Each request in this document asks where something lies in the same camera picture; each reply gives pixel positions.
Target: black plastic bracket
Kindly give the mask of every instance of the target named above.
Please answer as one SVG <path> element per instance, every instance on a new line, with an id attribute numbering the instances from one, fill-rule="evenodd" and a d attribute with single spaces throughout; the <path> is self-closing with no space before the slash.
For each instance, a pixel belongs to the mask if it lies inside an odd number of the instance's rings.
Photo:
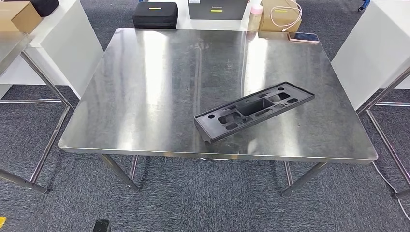
<path id="1" fill-rule="evenodd" d="M 289 82 L 266 88 L 194 117 L 204 142 L 213 143 L 315 98 Z"/>

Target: metal frame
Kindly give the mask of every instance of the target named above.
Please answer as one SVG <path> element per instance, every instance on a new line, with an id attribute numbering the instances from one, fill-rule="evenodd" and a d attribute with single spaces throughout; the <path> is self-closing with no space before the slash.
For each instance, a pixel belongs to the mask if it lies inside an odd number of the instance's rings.
<path id="1" fill-rule="evenodd" d="M 101 159 L 104 161 L 105 164 L 108 165 L 108 167 L 110 167 L 119 178 L 121 178 L 127 185 L 128 187 L 130 187 L 132 190 L 134 191 L 138 191 L 138 187 L 135 185 L 135 183 L 132 181 L 132 179 L 125 174 L 125 172 L 120 168 L 120 166 L 113 160 L 113 158 L 111 158 L 110 155 L 107 154 L 99 154 L 99 156 L 101 157 Z M 134 156 L 134 159 L 132 161 L 132 168 L 131 168 L 131 173 L 134 174 L 135 173 L 135 167 L 137 164 L 137 160 L 138 160 L 138 156 Z"/>
<path id="2" fill-rule="evenodd" d="M 120 166 L 113 160 L 113 158 L 108 154 L 99 154 L 100 158 L 104 161 L 105 164 L 108 165 L 116 174 L 117 176 L 122 179 L 128 187 L 130 187 L 134 191 L 139 191 L 139 188 L 136 186 L 134 181 L 134 175 L 136 170 L 136 165 L 138 162 L 138 155 L 134 155 L 132 159 L 132 165 L 130 174 L 127 175 Z M 301 178 L 297 179 L 293 182 L 292 179 L 292 172 L 289 166 L 289 162 L 285 161 L 285 169 L 286 169 L 286 176 L 288 180 L 288 188 L 282 192 L 282 196 L 288 197 L 296 190 L 300 189 L 306 182 L 317 176 L 321 171 L 323 171 L 328 163 L 317 163 L 313 168 L 311 168 L 308 172 L 306 172 Z"/>
<path id="3" fill-rule="evenodd" d="M 409 188 L 410 188 L 410 175 L 407 172 L 406 168 L 403 166 L 400 158 L 398 157 L 397 153 L 393 149 L 393 146 L 390 144 L 389 140 L 387 139 L 386 135 L 384 134 L 383 130 L 381 129 L 380 125 L 378 124 L 376 118 L 373 116 L 370 109 L 375 105 L 382 105 L 382 106 L 400 106 L 400 107 L 409 107 L 410 103 L 403 103 L 403 102 L 380 102 L 380 100 L 385 97 L 388 93 L 390 93 L 397 85 L 399 85 L 403 80 L 405 80 L 410 75 L 410 67 L 408 67 L 404 72 L 402 72 L 388 87 L 386 87 L 379 95 L 375 97 L 375 99 L 371 100 L 362 110 L 359 111 L 358 115 L 366 112 L 369 116 L 371 122 L 373 123 L 374 127 L 377 130 L 377 133 L 383 140 L 384 145 L 389 150 L 389 153 L 393 157 L 397 167 L 399 168 L 401 174 L 405 178 Z M 398 199 L 407 197 L 410 195 L 410 189 L 396 193 L 396 197 Z"/>
<path id="4" fill-rule="evenodd" d="M 286 177 L 288 179 L 289 187 L 282 192 L 282 196 L 289 197 L 296 190 L 300 189 L 306 182 L 317 176 L 321 171 L 327 167 L 328 163 L 317 163 L 313 168 L 306 172 L 301 178 L 297 179 L 296 182 L 292 181 L 292 173 L 289 167 L 289 162 L 285 161 Z"/>
<path id="5" fill-rule="evenodd" d="M 53 134 L 51 135 L 51 138 L 49 139 L 47 146 L 43 152 L 43 154 L 40 157 L 40 160 L 34 169 L 33 175 L 30 178 L 30 181 L 25 180 L 17 175 L 14 175 L 12 173 L 9 173 L 5 170 L 0 169 L 0 178 L 11 181 L 15 184 L 18 184 L 22 187 L 27 187 L 30 188 L 34 191 L 40 192 L 40 193 L 48 193 L 49 189 L 42 187 L 40 185 L 36 184 L 37 178 L 44 166 L 45 160 L 48 157 L 48 154 L 50 153 L 50 149 L 54 144 L 54 141 L 57 137 L 57 134 L 59 133 L 59 130 L 61 129 L 61 126 L 64 122 L 64 119 L 66 118 L 68 112 L 70 109 L 73 109 L 73 106 L 68 102 L 68 100 L 60 93 L 60 91 L 56 88 L 56 86 L 50 81 L 50 79 L 41 71 L 41 69 L 35 64 L 35 62 L 28 56 L 26 51 L 22 51 L 20 53 L 21 57 L 27 62 L 27 64 L 37 73 L 37 75 L 44 81 L 44 83 L 53 91 L 54 94 L 58 96 L 58 99 L 36 99 L 36 100 L 0 100 L 0 103 L 3 104 L 19 104 L 19 103 L 51 103 L 51 102 L 62 102 L 65 105 L 65 109 L 59 119 L 59 122 L 57 123 Z"/>

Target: black object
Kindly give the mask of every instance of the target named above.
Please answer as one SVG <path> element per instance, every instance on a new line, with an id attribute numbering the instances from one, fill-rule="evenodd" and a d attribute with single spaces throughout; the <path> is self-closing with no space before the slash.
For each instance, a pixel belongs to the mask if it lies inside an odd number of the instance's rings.
<path id="1" fill-rule="evenodd" d="M 175 29 L 178 6 L 175 2 L 140 2 L 132 20 L 135 28 Z"/>
<path id="2" fill-rule="evenodd" d="M 242 20 L 248 0 L 188 0 L 190 19 Z"/>
<path id="3" fill-rule="evenodd" d="M 92 232 L 111 232 L 110 221 L 105 219 L 97 220 Z"/>
<path id="4" fill-rule="evenodd" d="M 30 1 L 41 17 L 49 16 L 58 6 L 59 0 L 5 0 L 5 1 Z"/>
<path id="5" fill-rule="evenodd" d="M 213 143 L 315 98 L 289 82 L 283 82 L 194 117 L 205 142 Z"/>

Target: carpet floor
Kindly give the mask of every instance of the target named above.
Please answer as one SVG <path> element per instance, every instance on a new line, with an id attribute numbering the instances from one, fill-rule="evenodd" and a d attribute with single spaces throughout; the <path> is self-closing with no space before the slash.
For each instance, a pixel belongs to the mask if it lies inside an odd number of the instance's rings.
<path id="1" fill-rule="evenodd" d="M 132 27 L 135 0 L 81 0 L 105 48 L 116 28 Z M 301 31 L 319 35 L 330 58 L 360 17 L 355 0 L 300 0 Z M 59 87 L 70 102 L 78 99 Z M 13 86 L 3 99 L 53 97 L 45 86 Z M 386 101 L 410 102 L 409 90 L 395 90 Z M 0 168 L 29 179 L 60 114 L 61 103 L 0 104 Z M 374 115 L 410 169 L 410 109 L 375 107 Z M 366 116 L 380 171 L 398 190 L 407 188 Z M 113 157 L 125 172 L 130 156 Z M 300 177 L 313 163 L 291 163 Z M 1 231 L 90 232 L 108 219 L 114 232 L 402 232 L 410 222 L 392 190 L 373 165 L 331 164 L 291 197 L 282 162 L 204 161 L 140 157 L 133 192 L 93 154 L 66 153 L 55 144 L 38 183 L 52 188 L 41 195 L 0 181 Z M 410 200 L 403 200 L 410 213 Z"/>

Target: stainless steel table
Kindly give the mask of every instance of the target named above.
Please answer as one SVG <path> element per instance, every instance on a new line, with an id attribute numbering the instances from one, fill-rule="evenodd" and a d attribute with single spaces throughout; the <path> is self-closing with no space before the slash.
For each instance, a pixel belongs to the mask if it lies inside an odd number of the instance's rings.
<path id="1" fill-rule="evenodd" d="M 65 109 L 57 123 L 47 146 L 40 157 L 40 160 L 31 176 L 30 180 L 25 180 L 19 176 L 9 173 L 0 169 L 0 178 L 14 182 L 20 186 L 28 187 L 41 193 L 47 193 L 48 189 L 36 184 L 37 178 L 41 169 L 47 159 L 51 146 L 53 145 L 57 134 L 61 128 L 61 125 L 68 114 L 70 109 L 74 109 L 67 99 L 59 92 L 45 73 L 39 68 L 39 66 L 28 55 L 27 49 L 30 43 L 30 39 L 25 33 L 21 32 L 0 32 L 0 78 L 6 71 L 13 60 L 21 55 L 24 61 L 38 74 L 38 76 L 45 82 L 45 84 L 57 95 L 58 99 L 35 99 L 35 100 L 0 100 L 0 103 L 18 104 L 18 103 L 50 103 L 50 102 L 63 102 Z"/>
<path id="2" fill-rule="evenodd" d="M 316 98 L 213 145 L 193 117 L 289 81 Z M 138 155 L 282 160 L 290 195 L 329 162 L 377 154 L 320 44 L 286 33 L 117 29 L 59 147 L 101 153 L 133 189 Z M 127 176 L 109 154 L 134 155 Z M 318 162 L 293 182 L 289 161 Z"/>

